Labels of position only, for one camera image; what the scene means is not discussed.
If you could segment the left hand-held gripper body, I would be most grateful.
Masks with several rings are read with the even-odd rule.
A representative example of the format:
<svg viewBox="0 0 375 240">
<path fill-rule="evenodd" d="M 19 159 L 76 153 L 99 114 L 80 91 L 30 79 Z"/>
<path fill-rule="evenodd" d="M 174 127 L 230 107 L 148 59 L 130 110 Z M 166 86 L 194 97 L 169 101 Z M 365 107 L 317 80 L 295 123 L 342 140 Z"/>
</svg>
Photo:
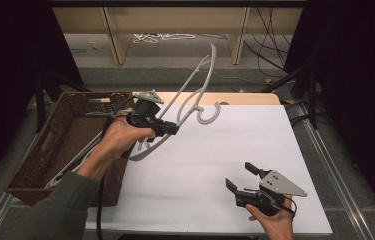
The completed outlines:
<svg viewBox="0 0 375 240">
<path fill-rule="evenodd" d="M 137 101 L 127 117 L 128 123 L 138 128 L 151 128 L 156 136 L 164 136 L 164 121 L 156 117 L 160 111 L 158 104 L 163 104 L 164 101 L 154 90 L 135 93 L 134 97 Z"/>
</svg>

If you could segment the person's left hand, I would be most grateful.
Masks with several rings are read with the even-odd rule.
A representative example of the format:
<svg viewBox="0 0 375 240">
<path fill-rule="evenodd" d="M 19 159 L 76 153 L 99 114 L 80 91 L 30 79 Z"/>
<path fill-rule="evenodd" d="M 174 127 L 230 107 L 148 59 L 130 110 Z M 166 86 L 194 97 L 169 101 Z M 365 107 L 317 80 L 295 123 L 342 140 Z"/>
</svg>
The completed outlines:
<svg viewBox="0 0 375 240">
<path fill-rule="evenodd" d="M 116 160 L 135 142 L 154 136 L 155 132 L 151 128 L 134 127 L 125 117 L 118 117 L 110 124 L 95 152 L 102 160 Z"/>
</svg>

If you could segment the person's right hand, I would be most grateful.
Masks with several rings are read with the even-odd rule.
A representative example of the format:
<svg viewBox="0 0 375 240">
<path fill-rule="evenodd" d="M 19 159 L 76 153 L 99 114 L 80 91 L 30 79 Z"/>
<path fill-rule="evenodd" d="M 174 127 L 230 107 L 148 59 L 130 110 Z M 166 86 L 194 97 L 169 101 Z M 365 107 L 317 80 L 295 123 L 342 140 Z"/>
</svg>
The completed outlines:
<svg viewBox="0 0 375 240">
<path fill-rule="evenodd" d="M 294 240 L 293 215 L 280 210 L 274 216 L 266 216 L 258 208 L 247 204 L 246 210 L 251 214 L 250 221 L 258 221 L 270 240 Z"/>
</svg>

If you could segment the wooden table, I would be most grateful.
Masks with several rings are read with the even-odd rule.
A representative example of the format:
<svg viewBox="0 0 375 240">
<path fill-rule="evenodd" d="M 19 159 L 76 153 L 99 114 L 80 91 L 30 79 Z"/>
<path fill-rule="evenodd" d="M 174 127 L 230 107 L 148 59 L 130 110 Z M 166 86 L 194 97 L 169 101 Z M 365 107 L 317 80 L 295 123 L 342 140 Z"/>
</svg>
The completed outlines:
<svg viewBox="0 0 375 240">
<path fill-rule="evenodd" d="M 174 101 L 182 104 L 192 92 L 183 92 Z M 176 92 L 156 92 L 164 104 L 169 104 Z M 206 92 L 199 104 L 228 103 L 229 105 L 281 105 L 277 95 L 273 93 L 231 93 L 231 92 Z"/>
</svg>

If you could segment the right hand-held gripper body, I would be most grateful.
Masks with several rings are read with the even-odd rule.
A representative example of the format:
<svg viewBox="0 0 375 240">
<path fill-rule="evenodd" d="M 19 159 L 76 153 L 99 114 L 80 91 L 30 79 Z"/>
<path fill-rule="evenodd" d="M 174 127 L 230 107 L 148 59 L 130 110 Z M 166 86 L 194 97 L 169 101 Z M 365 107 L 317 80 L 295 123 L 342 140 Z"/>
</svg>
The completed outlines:
<svg viewBox="0 0 375 240">
<path fill-rule="evenodd" d="M 296 210 L 287 208 L 285 200 L 292 196 L 306 197 L 307 192 L 275 170 L 249 169 L 249 172 L 260 177 L 258 189 L 239 190 L 234 186 L 234 198 L 238 207 L 250 204 L 258 208 L 266 216 L 274 216 L 281 210 L 295 216 Z"/>
</svg>

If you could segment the black metal stand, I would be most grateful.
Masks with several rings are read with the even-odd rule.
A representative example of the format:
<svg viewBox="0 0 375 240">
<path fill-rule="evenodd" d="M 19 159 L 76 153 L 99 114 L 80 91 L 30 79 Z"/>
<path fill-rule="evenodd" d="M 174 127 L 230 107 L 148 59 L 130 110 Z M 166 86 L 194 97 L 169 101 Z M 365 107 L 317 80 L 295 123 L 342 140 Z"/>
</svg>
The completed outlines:
<svg viewBox="0 0 375 240">
<path fill-rule="evenodd" d="M 72 81 L 56 71 L 46 70 L 40 72 L 35 78 L 35 97 L 37 103 L 37 129 L 39 133 L 46 123 L 46 109 L 44 93 L 47 93 L 52 101 L 57 101 L 62 94 L 61 84 L 68 85 L 79 92 L 89 92 L 82 83 Z"/>
<path fill-rule="evenodd" d="M 260 93 L 270 93 L 273 90 L 278 89 L 287 82 L 294 80 L 294 86 L 291 90 L 291 95 L 294 98 L 302 98 L 304 94 L 308 96 L 308 120 L 314 129 L 317 129 L 316 123 L 316 81 L 317 74 L 312 69 L 310 64 L 303 64 L 293 72 L 282 77 L 275 83 L 270 84 L 264 89 L 260 90 Z"/>
</svg>

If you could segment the white table sheet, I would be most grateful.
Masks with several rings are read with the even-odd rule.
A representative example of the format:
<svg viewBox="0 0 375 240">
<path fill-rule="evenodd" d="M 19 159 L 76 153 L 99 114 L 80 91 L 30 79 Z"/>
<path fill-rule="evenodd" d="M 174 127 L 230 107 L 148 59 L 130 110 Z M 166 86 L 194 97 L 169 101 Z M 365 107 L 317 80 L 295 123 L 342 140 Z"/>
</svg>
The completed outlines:
<svg viewBox="0 0 375 240">
<path fill-rule="evenodd" d="M 281 105 L 225 105 L 209 125 L 189 118 L 178 133 L 139 162 L 130 162 L 116 206 L 88 211 L 87 228 L 125 233 L 260 235 L 225 185 L 255 189 L 246 163 L 276 170 L 305 191 L 293 220 L 299 236 L 332 232 Z"/>
</svg>

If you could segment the black curtain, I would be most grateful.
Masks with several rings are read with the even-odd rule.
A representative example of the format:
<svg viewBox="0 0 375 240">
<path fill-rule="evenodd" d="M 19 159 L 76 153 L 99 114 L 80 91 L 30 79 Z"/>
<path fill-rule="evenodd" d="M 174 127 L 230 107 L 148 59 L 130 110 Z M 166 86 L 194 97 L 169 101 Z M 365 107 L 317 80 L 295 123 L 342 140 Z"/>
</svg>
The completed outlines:
<svg viewBox="0 0 375 240">
<path fill-rule="evenodd" d="M 375 0 L 306 0 L 285 69 L 308 58 L 317 38 L 319 84 L 329 116 L 375 193 Z"/>
<path fill-rule="evenodd" d="M 82 82 L 54 11 L 46 0 L 0 0 L 0 160 L 36 90 L 61 78 Z"/>
</svg>

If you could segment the light wooden shelf unit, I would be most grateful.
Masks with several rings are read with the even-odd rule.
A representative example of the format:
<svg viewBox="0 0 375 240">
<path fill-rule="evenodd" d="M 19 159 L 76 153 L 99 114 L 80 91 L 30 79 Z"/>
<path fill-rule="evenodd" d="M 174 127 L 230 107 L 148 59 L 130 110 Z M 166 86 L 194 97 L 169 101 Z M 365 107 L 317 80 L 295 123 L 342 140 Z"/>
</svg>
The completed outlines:
<svg viewBox="0 0 375 240">
<path fill-rule="evenodd" d="M 114 63 L 125 61 L 134 33 L 226 34 L 232 63 L 240 63 L 244 36 L 295 33 L 302 10 L 275 7 L 55 7 L 61 30 L 105 34 Z"/>
</svg>

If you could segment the brown woven basket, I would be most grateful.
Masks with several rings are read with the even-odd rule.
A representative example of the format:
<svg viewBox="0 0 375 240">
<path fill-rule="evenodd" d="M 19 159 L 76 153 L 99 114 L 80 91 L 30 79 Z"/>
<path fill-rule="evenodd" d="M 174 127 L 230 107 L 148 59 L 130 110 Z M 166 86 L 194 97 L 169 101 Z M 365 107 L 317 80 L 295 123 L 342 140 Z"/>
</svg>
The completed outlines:
<svg viewBox="0 0 375 240">
<path fill-rule="evenodd" d="M 46 198 L 53 191 L 49 182 L 100 134 L 120 104 L 134 105 L 129 92 L 63 93 L 5 191 L 30 206 Z"/>
</svg>

